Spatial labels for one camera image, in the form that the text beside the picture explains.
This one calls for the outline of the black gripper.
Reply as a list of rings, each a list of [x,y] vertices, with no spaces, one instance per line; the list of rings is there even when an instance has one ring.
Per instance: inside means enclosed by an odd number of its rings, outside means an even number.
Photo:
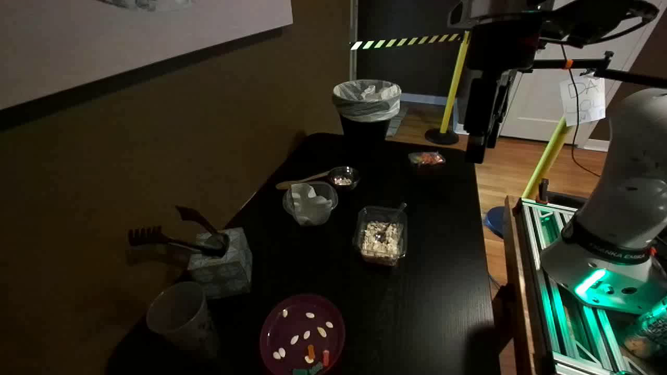
[[[496,146],[508,89],[514,75],[532,67],[549,10],[552,0],[457,0],[451,7],[448,24],[470,33],[462,120],[470,163],[481,163]]]

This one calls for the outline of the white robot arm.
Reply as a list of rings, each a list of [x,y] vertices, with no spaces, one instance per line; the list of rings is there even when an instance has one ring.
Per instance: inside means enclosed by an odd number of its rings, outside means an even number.
[[[464,131],[480,163],[504,115],[500,86],[543,67],[549,43],[584,47],[631,33],[652,19],[652,0],[457,0],[448,23],[470,33],[474,71]],[[628,95],[616,117],[602,175],[584,206],[539,253],[539,269],[577,299],[640,315],[665,297],[665,267],[652,253],[667,226],[667,89],[661,78]]]

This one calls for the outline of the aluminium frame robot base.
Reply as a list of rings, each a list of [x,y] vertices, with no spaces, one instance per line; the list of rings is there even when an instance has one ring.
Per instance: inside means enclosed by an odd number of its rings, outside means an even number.
[[[519,200],[510,235],[530,368],[535,375],[667,375],[665,294],[595,264],[573,290],[543,269],[543,251],[575,209]]]

